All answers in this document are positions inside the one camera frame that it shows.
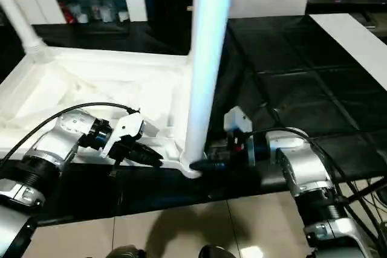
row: black cable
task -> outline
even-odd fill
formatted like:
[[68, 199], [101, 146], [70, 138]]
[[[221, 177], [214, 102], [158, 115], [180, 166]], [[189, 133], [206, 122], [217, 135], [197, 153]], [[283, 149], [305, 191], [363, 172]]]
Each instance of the black cable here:
[[[345, 183], [348, 185], [348, 187], [351, 189], [351, 191], [355, 194], [355, 196], [359, 200], [360, 205], [363, 207], [364, 211], [366, 212], [367, 216], [369, 217], [369, 219], [371, 220], [373, 226], [375, 227], [379, 238], [381, 239], [382, 246], [383, 246], [383, 251], [387, 251], [387, 239], [386, 239], [385, 235], [383, 234], [382, 229], [380, 228], [380, 225], [377, 222], [377, 220], [376, 220], [375, 216], [373, 215], [372, 211], [369, 209], [369, 207], [367, 206], [366, 202], [361, 198], [361, 196], [359, 196], [356, 188], [353, 186], [353, 184], [348, 179], [348, 177], [346, 176], [345, 172], [341, 169], [341, 167], [338, 165], [338, 163], [336, 163], [335, 160], [330, 156], [330, 154], [326, 150], [324, 150], [320, 145], [318, 145], [312, 138], [310, 138], [308, 135], [306, 135], [306, 134], [304, 134], [304, 133], [302, 133], [302, 132], [300, 132], [298, 130], [291, 129], [291, 128], [286, 128], [286, 127], [273, 127], [273, 128], [253, 131], [253, 132], [248, 133], [247, 136], [251, 136], [253, 134], [262, 134], [262, 133], [267, 133], [267, 132], [273, 132], [273, 131], [290, 132], [290, 133], [293, 133], [293, 134], [296, 134], [296, 135], [300, 136], [301, 138], [303, 138], [304, 140], [309, 142], [312, 147], [317, 149], [319, 151], [319, 153], [322, 154], [322, 156], [325, 157], [328, 160], [329, 165], [332, 165], [339, 172], [339, 174], [342, 177], [342, 179], [345, 181]], [[334, 172], [331, 173], [331, 177], [335, 178]]]
[[[359, 191], [359, 188], [358, 188], [358, 186], [357, 186], [357, 184], [356, 184], [355, 181], [353, 182], [353, 184], [354, 184], [355, 188], [357, 189], [357, 191]], [[383, 211], [383, 212], [386, 213], [386, 214], [387, 214], [387, 211], [384, 210], [384, 209], [382, 209], [382, 208], [380, 208], [380, 207], [378, 207], [378, 206], [376, 205], [376, 201], [375, 201], [374, 195], [371, 194], [372, 202], [371, 202], [369, 199], [367, 199], [366, 197], [363, 197], [363, 199], [364, 199], [364, 201], [366, 201], [367, 203], [369, 203], [370, 205], [372, 205], [372, 206], [375, 208], [375, 210], [376, 210], [376, 212], [377, 212], [377, 215], [378, 215], [380, 221], [383, 221], [382, 215], [380, 214], [379, 210], [380, 210], [380, 211]]]
[[72, 106], [72, 107], [69, 107], [69, 108], [66, 108], [54, 115], [52, 115], [51, 117], [47, 118], [46, 120], [44, 120], [41, 124], [39, 124], [38, 126], [36, 126], [34, 129], [32, 129], [21, 141], [19, 141], [10, 151], [9, 153], [6, 154], [6, 156], [2, 159], [2, 161], [0, 162], [0, 168], [4, 165], [4, 163], [10, 159], [10, 157], [19, 149], [19, 147], [21, 147], [23, 145], [23, 143], [25, 143], [32, 135], [34, 135], [39, 129], [43, 128], [46, 124], [48, 124], [49, 122], [51, 122], [52, 120], [54, 120], [55, 118], [57, 117], [60, 117], [62, 114], [64, 113], [67, 113], [67, 112], [70, 112], [72, 110], [75, 110], [75, 109], [79, 109], [79, 108], [84, 108], [84, 107], [90, 107], [90, 106], [109, 106], [109, 107], [117, 107], [117, 108], [122, 108], [124, 110], [126, 110], [129, 114], [132, 114], [132, 113], [135, 113], [136, 111], [133, 110], [132, 108], [130, 107], [127, 107], [125, 105], [121, 105], [121, 104], [116, 104], [116, 103], [109, 103], [109, 102], [92, 102], [92, 103], [82, 103], [82, 104], [79, 104], [79, 105], [75, 105], [75, 106]]

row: bottle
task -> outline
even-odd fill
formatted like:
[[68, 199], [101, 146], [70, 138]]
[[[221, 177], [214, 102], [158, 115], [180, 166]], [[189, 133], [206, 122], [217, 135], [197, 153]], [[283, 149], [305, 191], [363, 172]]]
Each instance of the bottle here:
[[91, 10], [91, 16], [93, 17], [93, 19], [96, 21], [100, 21], [101, 12], [100, 12], [99, 0], [90, 0], [90, 10]]

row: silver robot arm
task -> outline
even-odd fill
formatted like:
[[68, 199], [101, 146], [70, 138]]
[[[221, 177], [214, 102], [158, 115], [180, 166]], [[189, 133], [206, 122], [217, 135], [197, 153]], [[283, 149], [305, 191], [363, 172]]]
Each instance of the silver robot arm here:
[[137, 111], [109, 122], [77, 109], [61, 115], [21, 161], [10, 162], [0, 173], [0, 258], [21, 257], [36, 229], [31, 217], [52, 194], [79, 146], [100, 151], [119, 164], [124, 158], [161, 166], [162, 156], [137, 143], [143, 119]]
[[309, 142], [284, 131], [269, 132], [266, 140], [272, 158], [282, 166], [304, 222], [308, 244], [314, 248], [310, 257], [372, 258], [356, 223], [338, 201], [322, 157]]

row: black tile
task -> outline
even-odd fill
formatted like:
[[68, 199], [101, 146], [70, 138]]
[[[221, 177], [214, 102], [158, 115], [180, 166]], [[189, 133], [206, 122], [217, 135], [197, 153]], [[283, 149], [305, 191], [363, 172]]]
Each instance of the black tile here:
[[377, 153], [387, 163], [387, 130], [372, 132], [369, 133], [368, 136]]
[[310, 68], [360, 67], [359, 63], [320, 27], [286, 30], [284, 36]]
[[270, 110], [266, 108], [266, 102], [262, 92], [258, 89], [254, 76], [245, 74], [241, 86], [237, 89], [238, 96], [235, 105], [253, 122], [253, 128], [264, 129], [274, 125], [274, 119]]
[[289, 105], [299, 105], [327, 100], [314, 72], [278, 75], [260, 75], [272, 106], [282, 110]]
[[306, 68], [281, 30], [266, 27], [260, 19], [238, 19], [230, 28], [257, 73], [300, 71]]
[[360, 130], [373, 131], [387, 127], [387, 92], [352, 95], [339, 101]]
[[385, 91], [363, 68], [326, 69], [317, 73], [332, 93], [339, 98]]
[[349, 121], [329, 101], [282, 105], [276, 110], [284, 126], [299, 128], [309, 136], [354, 132]]
[[387, 164], [383, 158], [360, 135], [328, 137], [316, 141], [352, 179], [387, 173]]

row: tile floor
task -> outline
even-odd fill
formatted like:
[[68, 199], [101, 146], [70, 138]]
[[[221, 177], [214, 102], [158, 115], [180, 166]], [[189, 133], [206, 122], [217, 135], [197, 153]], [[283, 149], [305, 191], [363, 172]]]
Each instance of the tile floor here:
[[[343, 191], [349, 193], [345, 185]], [[236, 258], [251, 257], [251, 250], [256, 258], [301, 258], [310, 254], [302, 228], [290, 194], [276, 193], [40, 228], [24, 258], [103, 258], [129, 244], [154, 258], [196, 258], [207, 244]]]

